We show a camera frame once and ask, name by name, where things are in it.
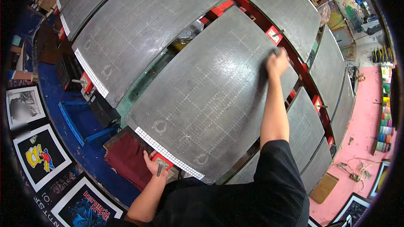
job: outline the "framed print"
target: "framed print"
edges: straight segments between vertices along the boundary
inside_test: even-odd
[[[321,227],[319,223],[316,222],[311,216],[309,216],[309,222],[307,223],[307,227]]]
[[[10,129],[46,117],[37,86],[7,90],[6,105]]]
[[[340,212],[331,221],[331,223],[338,222],[341,219],[346,219],[348,215],[352,217],[352,226],[356,224],[361,215],[369,208],[371,204],[356,193],[352,193]]]
[[[377,193],[379,192],[381,185],[383,184],[384,178],[387,175],[387,170],[390,166],[390,162],[382,162],[380,163],[379,172],[377,173],[376,181],[373,184],[371,193],[369,194],[369,198],[375,198]]]
[[[18,159],[31,186],[38,192],[72,163],[50,124],[13,140]]]
[[[63,226],[105,226],[109,219],[124,216],[124,211],[101,193],[86,174],[80,176],[51,210]]]

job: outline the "white cable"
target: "white cable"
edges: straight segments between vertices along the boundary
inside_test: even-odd
[[[374,161],[374,162],[372,162],[371,164],[375,164],[375,163],[384,163],[384,161]],[[365,172],[367,172],[367,169],[368,169],[368,167],[370,167],[370,165],[371,164],[368,164],[366,167],[362,167],[360,170],[359,170],[359,183],[358,183],[358,188],[359,188],[359,191],[360,192],[362,192],[364,189],[365,189],[365,180],[364,179],[362,179],[362,175],[363,174],[365,174]]]

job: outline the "plastic bag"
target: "plastic bag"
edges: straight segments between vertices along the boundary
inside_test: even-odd
[[[328,4],[323,5],[322,7],[319,8],[318,14],[321,16],[321,23],[320,26],[323,26],[324,24],[328,23],[330,21],[330,14],[331,14],[331,8]]]

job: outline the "reflective tape strip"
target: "reflective tape strip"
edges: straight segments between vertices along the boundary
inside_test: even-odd
[[[98,92],[105,98],[108,95],[108,90],[104,87],[102,82],[95,75],[93,70],[90,68],[90,65],[88,65],[86,60],[84,60],[83,55],[80,53],[80,50],[78,50],[78,48],[76,49],[74,54],[76,55],[80,65],[83,67],[84,71],[87,73],[87,75],[90,78],[91,82],[97,88]]]
[[[57,4],[57,8],[58,8],[59,11],[60,11],[60,9],[62,8],[62,6],[60,5],[60,1],[59,1],[59,0],[56,0],[56,4]]]
[[[154,148],[156,151],[158,151],[161,155],[163,155],[165,158],[167,158],[169,161],[174,163],[176,166],[178,166],[180,169],[184,170],[185,172],[189,173],[196,179],[202,179],[205,177],[204,174],[201,174],[197,170],[191,168],[189,165],[185,164],[184,162],[180,161],[179,159],[175,158],[174,155],[169,153],[167,149],[162,147],[159,143],[157,143],[152,137],[150,137],[145,131],[143,131],[140,127],[137,127],[136,130],[134,131],[137,133],[144,141],[146,141],[152,148]]]
[[[68,36],[70,33],[70,29],[68,27],[68,24],[66,23],[66,20],[65,20],[63,14],[60,15],[60,20],[62,21],[62,26],[63,26],[63,29],[65,29],[66,36]]]

